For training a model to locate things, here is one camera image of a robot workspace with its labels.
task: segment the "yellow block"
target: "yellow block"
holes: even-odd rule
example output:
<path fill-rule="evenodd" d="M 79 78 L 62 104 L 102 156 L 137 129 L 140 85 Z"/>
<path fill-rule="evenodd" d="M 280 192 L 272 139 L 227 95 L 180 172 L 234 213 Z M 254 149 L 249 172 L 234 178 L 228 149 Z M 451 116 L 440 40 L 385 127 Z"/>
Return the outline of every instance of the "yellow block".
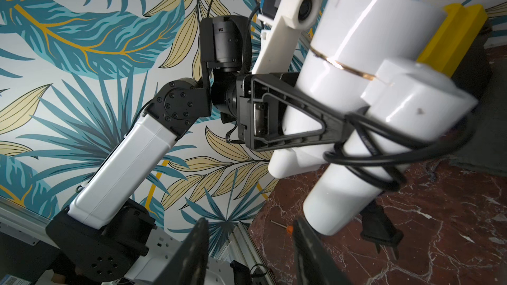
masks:
<path fill-rule="evenodd" d="M 447 18 L 417 59 L 451 77 L 488 19 L 482 5 L 444 7 Z"/>

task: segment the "red marble floor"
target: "red marble floor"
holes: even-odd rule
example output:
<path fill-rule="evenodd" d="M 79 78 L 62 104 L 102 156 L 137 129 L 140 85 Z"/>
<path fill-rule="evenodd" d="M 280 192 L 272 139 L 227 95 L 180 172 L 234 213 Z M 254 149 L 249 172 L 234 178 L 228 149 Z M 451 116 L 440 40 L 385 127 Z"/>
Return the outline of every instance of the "red marble floor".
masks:
<path fill-rule="evenodd" d="M 507 277 L 507 178 L 453 167 L 414 164 L 409 184 L 378 199 L 405 234 L 395 262 L 359 236 L 355 218 L 322 238 L 353 284 L 504 284 Z M 323 170 L 279 181 L 250 226 L 250 235 L 278 285 L 296 284 L 294 251 L 283 224 L 302 215 L 303 201 Z M 435 180 L 431 168 L 436 168 Z"/>

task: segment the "label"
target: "label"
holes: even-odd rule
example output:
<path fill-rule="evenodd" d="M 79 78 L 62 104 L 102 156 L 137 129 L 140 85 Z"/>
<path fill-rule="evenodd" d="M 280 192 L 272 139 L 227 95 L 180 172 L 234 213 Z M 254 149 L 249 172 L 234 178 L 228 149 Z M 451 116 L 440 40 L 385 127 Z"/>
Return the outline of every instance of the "label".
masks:
<path fill-rule="evenodd" d="M 6 275 L 2 278 L 0 281 L 0 285 L 30 285 L 30 281 L 26 281 L 22 278 L 12 276 L 12 275 Z"/>

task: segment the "tropical leaf wallpaper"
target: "tropical leaf wallpaper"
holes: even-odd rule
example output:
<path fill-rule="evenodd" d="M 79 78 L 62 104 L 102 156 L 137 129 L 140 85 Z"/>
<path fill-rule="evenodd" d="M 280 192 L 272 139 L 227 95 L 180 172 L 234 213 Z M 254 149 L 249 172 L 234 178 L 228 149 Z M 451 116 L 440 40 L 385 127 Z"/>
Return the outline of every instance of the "tropical leaf wallpaper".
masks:
<path fill-rule="evenodd" d="M 261 0 L 211 1 L 0 0 L 0 196 L 46 218 L 67 206 L 159 88 L 200 78 L 200 20 L 248 16 Z M 507 43 L 507 0 L 424 1 L 482 4 L 486 45 Z M 254 16 L 253 61 L 260 31 Z M 290 70 L 305 57 L 299 46 Z M 199 119 L 131 196 L 178 240 L 208 219 L 211 255 L 278 182 L 272 152 L 227 143 L 231 127 L 215 109 Z"/>

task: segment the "screwdriver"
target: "screwdriver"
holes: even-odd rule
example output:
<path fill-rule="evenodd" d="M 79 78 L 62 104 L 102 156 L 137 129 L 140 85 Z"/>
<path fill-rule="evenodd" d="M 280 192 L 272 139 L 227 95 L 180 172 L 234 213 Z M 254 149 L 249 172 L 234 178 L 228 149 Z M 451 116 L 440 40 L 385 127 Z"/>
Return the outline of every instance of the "screwdriver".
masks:
<path fill-rule="evenodd" d="M 287 230 L 288 234 L 290 234 L 290 235 L 292 235 L 292 231 L 294 231 L 294 227 L 293 226 L 284 226 L 284 225 L 282 225 L 280 223 L 277 223 L 277 222 L 275 222 L 273 220 L 271 220 L 271 223 L 274 223 L 277 226 L 281 226 L 282 228 L 285 228 L 285 230 Z"/>

